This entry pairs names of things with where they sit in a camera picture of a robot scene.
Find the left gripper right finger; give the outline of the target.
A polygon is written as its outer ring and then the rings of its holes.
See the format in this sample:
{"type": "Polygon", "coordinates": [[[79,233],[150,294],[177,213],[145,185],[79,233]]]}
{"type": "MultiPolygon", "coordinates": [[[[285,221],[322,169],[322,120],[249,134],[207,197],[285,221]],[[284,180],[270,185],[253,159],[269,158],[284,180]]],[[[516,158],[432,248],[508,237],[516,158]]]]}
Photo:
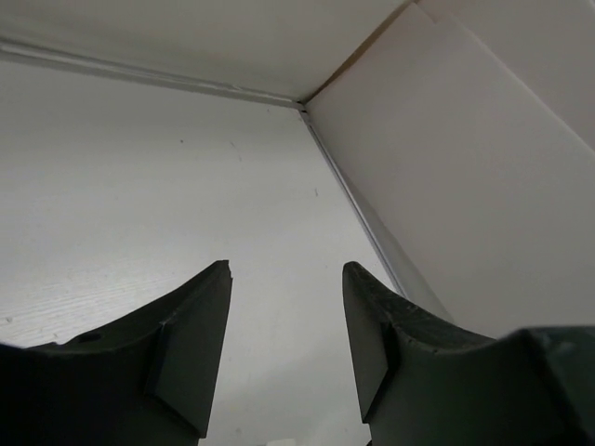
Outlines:
{"type": "Polygon", "coordinates": [[[509,445],[496,381],[506,337],[434,316],[361,264],[343,268],[343,305],[361,417],[375,445],[509,445]]]}

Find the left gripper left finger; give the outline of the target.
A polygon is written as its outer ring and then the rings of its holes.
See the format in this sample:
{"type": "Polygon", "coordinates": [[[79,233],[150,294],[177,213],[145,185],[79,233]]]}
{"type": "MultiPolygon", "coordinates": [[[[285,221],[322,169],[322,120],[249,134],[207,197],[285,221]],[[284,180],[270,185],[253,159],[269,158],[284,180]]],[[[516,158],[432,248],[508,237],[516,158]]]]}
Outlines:
{"type": "Polygon", "coordinates": [[[220,260],[50,356],[61,445],[195,445],[205,437],[230,303],[220,260]]]}

